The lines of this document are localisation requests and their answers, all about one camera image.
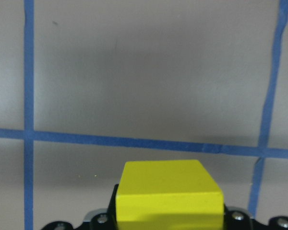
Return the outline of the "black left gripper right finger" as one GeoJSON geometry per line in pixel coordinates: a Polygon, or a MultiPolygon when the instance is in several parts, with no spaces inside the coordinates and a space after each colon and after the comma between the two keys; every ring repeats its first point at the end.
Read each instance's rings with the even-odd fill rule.
{"type": "Polygon", "coordinates": [[[288,230],[288,216],[276,216],[267,224],[260,223],[253,215],[238,207],[224,206],[224,230],[288,230]]]}

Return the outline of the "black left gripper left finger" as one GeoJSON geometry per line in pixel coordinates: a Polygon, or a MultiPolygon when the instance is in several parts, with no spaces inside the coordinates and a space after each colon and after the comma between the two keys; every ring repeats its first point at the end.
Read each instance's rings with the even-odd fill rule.
{"type": "Polygon", "coordinates": [[[118,187],[118,184],[114,185],[108,207],[88,212],[78,227],[74,227],[69,222],[58,220],[48,223],[42,230],[117,230],[116,194],[118,187]]]}

